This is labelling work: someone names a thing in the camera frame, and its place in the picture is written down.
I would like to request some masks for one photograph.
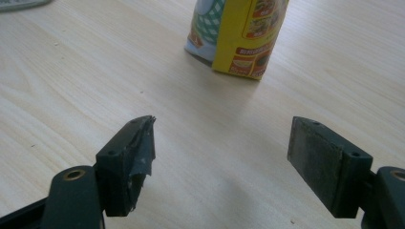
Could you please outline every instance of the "yellow package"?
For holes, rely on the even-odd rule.
[[[212,69],[261,79],[288,0],[198,0],[185,48]]]

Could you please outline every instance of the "wooden table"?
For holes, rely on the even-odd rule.
[[[0,14],[0,216],[154,115],[137,209],[107,228],[360,228],[287,161],[292,117],[405,167],[405,2],[291,0],[262,81],[183,45],[195,0],[54,0]]]

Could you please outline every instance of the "light wood surface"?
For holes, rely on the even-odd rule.
[[[405,167],[405,1],[291,0],[262,81],[183,45],[195,0],[54,0],[0,14],[0,217],[154,115],[137,209],[107,228],[360,228],[287,161],[292,117]]]

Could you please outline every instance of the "food package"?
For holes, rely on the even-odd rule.
[[[198,0],[185,49],[212,69],[261,79],[288,0]]]

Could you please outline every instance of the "yellow label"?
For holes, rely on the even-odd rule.
[[[288,0],[226,1],[212,68],[261,79],[287,4]]]

